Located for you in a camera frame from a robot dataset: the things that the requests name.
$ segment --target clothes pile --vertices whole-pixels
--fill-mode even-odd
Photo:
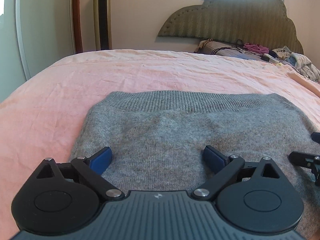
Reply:
[[[289,62],[295,71],[302,76],[320,84],[320,70],[312,64],[306,56],[292,52],[287,46],[279,49],[273,49],[277,57]]]
[[[246,43],[243,45],[243,48],[248,50],[248,51],[251,51],[251,52],[255,52],[255,53],[258,53],[258,54],[269,54],[270,56],[276,58],[277,57],[277,54],[275,52],[273,52],[272,50],[269,50],[269,48],[267,47],[264,47],[260,44],[251,44],[251,43]]]

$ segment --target green upholstered headboard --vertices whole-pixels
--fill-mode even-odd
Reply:
[[[204,0],[173,13],[158,36],[214,39],[235,44],[261,44],[269,49],[287,46],[303,54],[296,28],[282,0]]]

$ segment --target bed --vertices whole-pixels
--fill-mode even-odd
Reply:
[[[284,17],[285,7],[278,7],[283,10],[281,17]],[[193,13],[190,8],[174,13],[164,24],[160,36],[212,38],[228,43],[241,38],[244,42],[263,44],[256,36],[246,38],[245,35],[250,34],[239,37],[240,30],[232,38],[226,34],[227,29],[204,34],[197,24],[192,28],[187,26],[188,20],[175,22],[175,14],[184,10]],[[288,45],[303,53],[292,21],[287,17],[285,21],[289,26],[288,34],[264,44],[269,48]],[[9,239],[18,231],[10,210],[17,191],[42,159],[50,156],[57,163],[68,161],[85,116],[94,104],[113,91],[155,90],[277,93],[299,107],[320,131],[320,85],[304,78],[289,65],[186,52],[126,49],[66,57],[27,81],[0,104],[0,239]],[[292,169],[290,179],[295,177],[301,177],[301,172]],[[308,196],[314,187],[308,171],[304,171],[304,182],[301,194]],[[319,206],[320,194],[309,196],[305,212],[312,216],[303,218],[297,228],[308,239],[316,239]]]
[[[241,39],[270,49],[288,46],[303,54],[282,0],[205,0],[174,12],[158,36],[211,38],[231,44]]]

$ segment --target wall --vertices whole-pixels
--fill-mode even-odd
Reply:
[[[75,53],[69,1],[20,0],[21,36],[31,77]]]
[[[25,82],[12,13],[14,5],[15,0],[4,0],[4,13],[0,15],[0,103]]]
[[[201,0],[111,0],[113,48],[193,52],[198,44],[196,39],[156,36],[165,20],[177,9],[201,3]],[[316,21],[311,20],[316,5],[313,0],[284,0],[284,3],[289,18],[296,25],[305,54],[316,61],[312,40],[317,37],[314,32],[320,35],[320,31],[316,29]],[[84,51],[95,50],[92,0],[80,0],[80,8]]]
[[[312,63],[320,69],[320,0],[312,0],[311,7],[311,19],[310,19],[310,38],[309,38],[309,58]]]
[[[196,39],[157,38],[166,19],[176,10],[201,0],[111,0],[113,49],[152,49],[193,52]],[[80,0],[84,51],[95,50],[93,1]]]

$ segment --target pink cloth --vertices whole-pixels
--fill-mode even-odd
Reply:
[[[66,57],[0,104],[0,239],[18,231],[10,211],[17,191],[45,157],[58,163],[68,160],[91,106],[112,91],[153,90],[277,93],[320,130],[320,85],[289,65],[170,51],[114,50]]]
[[[258,54],[269,54],[269,49],[266,47],[263,47],[262,45],[259,44],[251,44],[251,43],[246,43],[243,46],[245,49],[247,49],[248,51],[252,51]]]

